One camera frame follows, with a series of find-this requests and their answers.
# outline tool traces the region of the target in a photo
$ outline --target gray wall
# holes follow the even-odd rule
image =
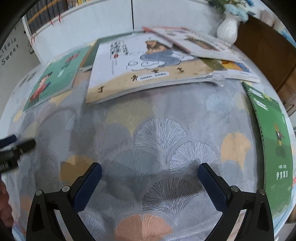
[[[19,21],[0,49],[0,117],[17,83],[40,64]]]

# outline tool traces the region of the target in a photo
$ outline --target vase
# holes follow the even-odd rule
[[[219,39],[225,41],[227,45],[231,46],[237,40],[237,28],[239,18],[233,16],[231,13],[225,13],[225,20],[220,24],[217,29],[217,36]]]

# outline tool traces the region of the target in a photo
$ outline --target finger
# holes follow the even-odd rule
[[[14,219],[13,217],[11,216],[9,219],[7,219],[6,221],[3,221],[4,225],[7,227],[7,228],[11,228],[13,226],[13,223],[14,223]]]
[[[0,182],[0,191],[1,191],[3,194],[7,193],[6,185],[5,185],[5,183],[4,183],[2,180],[1,180],[1,182]]]
[[[0,218],[2,221],[8,220],[12,216],[12,208],[10,205],[8,205],[5,209],[1,210],[0,212]]]
[[[0,211],[5,209],[8,206],[8,200],[9,200],[8,193],[0,194]]]

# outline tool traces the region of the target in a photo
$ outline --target tablecloth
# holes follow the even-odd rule
[[[268,80],[248,65],[262,79],[252,85],[280,103]],[[16,87],[0,121],[1,137],[37,141],[20,168],[5,176],[20,240],[35,192],[71,185],[92,162],[102,165],[103,177],[79,215],[96,240],[204,240],[221,213],[197,178],[203,162],[242,191],[263,187],[259,127],[241,81],[174,85],[86,105],[90,72],[80,72],[72,90],[22,112],[44,67],[30,74],[35,71]],[[296,139],[280,106],[295,161]],[[295,205],[295,188],[292,194],[290,206],[274,219],[275,233]]]

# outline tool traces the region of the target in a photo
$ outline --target flower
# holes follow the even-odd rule
[[[249,5],[250,7],[254,6],[254,3],[253,3],[252,0],[245,0],[245,1],[248,3],[248,5]]]
[[[225,11],[231,13],[233,16],[238,17],[244,23],[248,21],[248,13],[246,10],[236,7],[233,4],[225,4]]]

